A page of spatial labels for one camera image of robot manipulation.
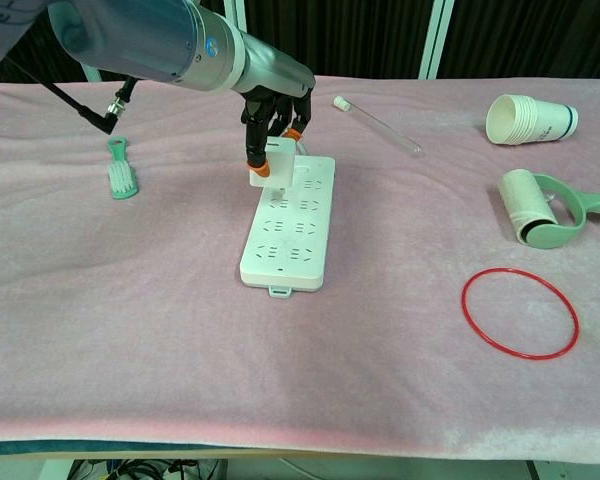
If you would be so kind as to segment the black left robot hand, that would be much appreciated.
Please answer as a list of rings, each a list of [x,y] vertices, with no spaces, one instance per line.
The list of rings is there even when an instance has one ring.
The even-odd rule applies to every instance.
[[[290,55],[251,36],[242,35],[245,63],[232,89],[245,101],[247,165],[261,178],[270,175],[265,147],[270,136],[301,139],[311,120],[312,71]]]

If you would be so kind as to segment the white plug adapter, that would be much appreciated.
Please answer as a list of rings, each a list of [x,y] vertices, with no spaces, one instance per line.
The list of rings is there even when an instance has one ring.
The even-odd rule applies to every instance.
[[[268,137],[265,154],[269,176],[262,177],[251,170],[249,184],[262,188],[290,188],[293,183],[296,141],[287,137]]]

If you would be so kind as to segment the clear test tube white cap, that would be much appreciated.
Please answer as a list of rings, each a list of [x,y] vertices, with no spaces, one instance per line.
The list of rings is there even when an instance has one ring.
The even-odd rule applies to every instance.
[[[387,140],[401,146],[412,157],[424,157],[424,150],[418,143],[414,142],[409,137],[400,134],[399,132],[394,130],[390,125],[379,120],[377,117],[373,116],[364,109],[361,109],[353,102],[345,99],[340,95],[337,95],[333,99],[332,105],[336,109],[352,115],[356,118],[357,121],[365,124],[367,127],[374,130],[376,133],[384,136]]]

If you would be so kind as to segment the white power strip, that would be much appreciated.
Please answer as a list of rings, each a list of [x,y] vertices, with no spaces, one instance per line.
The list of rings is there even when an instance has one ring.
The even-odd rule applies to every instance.
[[[280,298],[322,287],[334,179],[333,158],[298,156],[291,187],[262,190],[239,263],[245,285]]]

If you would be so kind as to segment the green white brush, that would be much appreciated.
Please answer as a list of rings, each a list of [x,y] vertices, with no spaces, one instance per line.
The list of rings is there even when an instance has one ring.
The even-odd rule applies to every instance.
[[[108,149],[112,161],[108,166],[110,193],[114,200],[125,200],[139,192],[135,170],[131,167],[126,156],[127,140],[115,136],[108,140]]]

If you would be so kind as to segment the pink table cloth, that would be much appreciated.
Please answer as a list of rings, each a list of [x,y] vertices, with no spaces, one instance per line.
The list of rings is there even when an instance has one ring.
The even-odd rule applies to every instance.
[[[503,94],[578,127],[493,144]],[[600,80],[320,78],[303,142],[336,161],[327,265],[287,299],[239,277],[260,196],[242,107],[139,84],[117,131],[140,191],[116,201],[106,137],[0,84],[0,443],[600,463],[600,216],[536,250],[497,189],[526,168],[600,193]]]

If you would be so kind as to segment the stack of white paper cups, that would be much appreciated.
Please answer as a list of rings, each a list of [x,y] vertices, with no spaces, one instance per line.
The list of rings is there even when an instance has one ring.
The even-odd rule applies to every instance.
[[[485,130],[491,143],[516,146],[566,139],[578,123],[579,114],[573,106],[503,94],[489,107]]]

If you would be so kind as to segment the black curtain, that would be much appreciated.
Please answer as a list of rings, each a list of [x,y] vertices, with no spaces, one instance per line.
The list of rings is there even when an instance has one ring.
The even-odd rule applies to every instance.
[[[197,0],[322,76],[418,79],[433,0]],[[455,0],[436,79],[600,79],[600,0]]]

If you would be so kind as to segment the green lint roller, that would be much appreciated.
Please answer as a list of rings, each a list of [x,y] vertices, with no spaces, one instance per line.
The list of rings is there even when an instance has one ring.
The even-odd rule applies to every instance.
[[[589,213],[600,214],[600,194],[576,190],[555,177],[526,169],[505,173],[498,190],[517,240],[536,249],[565,245],[584,229]],[[558,196],[572,224],[558,221],[547,193]]]

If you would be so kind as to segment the white vertical frame post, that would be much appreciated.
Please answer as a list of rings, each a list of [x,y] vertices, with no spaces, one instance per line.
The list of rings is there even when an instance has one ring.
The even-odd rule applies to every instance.
[[[454,6],[455,0],[433,0],[421,54],[419,80],[437,78]]]

